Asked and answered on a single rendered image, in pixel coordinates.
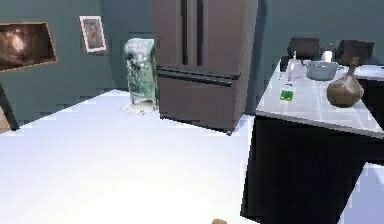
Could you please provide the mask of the black kitchen counter cabinet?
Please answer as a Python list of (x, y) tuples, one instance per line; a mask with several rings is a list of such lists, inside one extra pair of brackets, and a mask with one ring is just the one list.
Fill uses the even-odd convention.
[(281, 60), (255, 112), (241, 216), (260, 224), (337, 224), (365, 163), (384, 165), (384, 80), (363, 78), (352, 108), (307, 81), (280, 97)]

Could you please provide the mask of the brown fridge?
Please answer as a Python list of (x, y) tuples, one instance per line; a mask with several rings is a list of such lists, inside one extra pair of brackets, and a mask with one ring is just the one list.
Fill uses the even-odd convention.
[(245, 113), (259, 0), (203, 0), (203, 63), (197, 66), (196, 0), (187, 0), (188, 64), (182, 64), (181, 0), (151, 0), (156, 70), (239, 74), (230, 87), (157, 76), (159, 113), (230, 135)]

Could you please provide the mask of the green glassy bin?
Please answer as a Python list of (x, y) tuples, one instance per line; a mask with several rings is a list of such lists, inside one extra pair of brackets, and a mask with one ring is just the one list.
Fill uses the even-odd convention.
[(158, 86), (155, 60), (155, 40), (129, 39), (123, 48), (127, 68), (127, 84), (131, 104), (150, 102), (158, 109)]

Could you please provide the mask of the white soap bottle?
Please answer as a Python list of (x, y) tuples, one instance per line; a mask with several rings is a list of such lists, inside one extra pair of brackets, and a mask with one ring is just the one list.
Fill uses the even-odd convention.
[(293, 58), (288, 62), (288, 80), (293, 81), (298, 76), (300, 62), (297, 59), (297, 52), (293, 53)]

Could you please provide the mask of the white framed portrait picture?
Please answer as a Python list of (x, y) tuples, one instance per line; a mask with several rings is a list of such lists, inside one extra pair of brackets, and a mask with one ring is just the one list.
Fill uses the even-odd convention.
[(88, 53), (104, 51), (106, 42), (101, 17), (80, 16), (79, 21), (86, 51)]

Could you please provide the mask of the brown round vase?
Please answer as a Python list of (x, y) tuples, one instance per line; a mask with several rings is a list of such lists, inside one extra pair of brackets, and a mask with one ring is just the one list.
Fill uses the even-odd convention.
[(358, 65), (359, 58), (353, 57), (348, 72), (328, 85), (327, 100), (331, 105), (349, 108), (363, 97), (364, 89), (355, 77)]

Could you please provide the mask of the dark brown box appliance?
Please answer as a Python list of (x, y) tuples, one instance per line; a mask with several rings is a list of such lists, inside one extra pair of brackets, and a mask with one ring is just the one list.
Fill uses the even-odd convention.
[(340, 65), (348, 66), (354, 57), (358, 57), (358, 64), (365, 64), (372, 56), (374, 45), (374, 42), (342, 40), (336, 49), (335, 60)]

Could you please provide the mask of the brown framed dark picture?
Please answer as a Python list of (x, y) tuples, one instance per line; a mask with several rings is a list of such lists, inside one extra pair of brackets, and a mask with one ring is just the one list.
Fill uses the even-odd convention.
[(0, 73), (57, 61), (46, 22), (0, 23)]

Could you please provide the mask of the black door frame post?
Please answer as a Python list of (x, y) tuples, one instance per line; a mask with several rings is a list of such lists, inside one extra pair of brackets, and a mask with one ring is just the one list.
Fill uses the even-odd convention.
[(10, 125), (10, 129), (12, 131), (18, 130), (19, 125), (17, 123), (17, 120), (15, 119), (9, 100), (6, 97), (5, 91), (1, 84), (0, 84), (0, 107), (4, 111), (4, 115), (8, 124)]

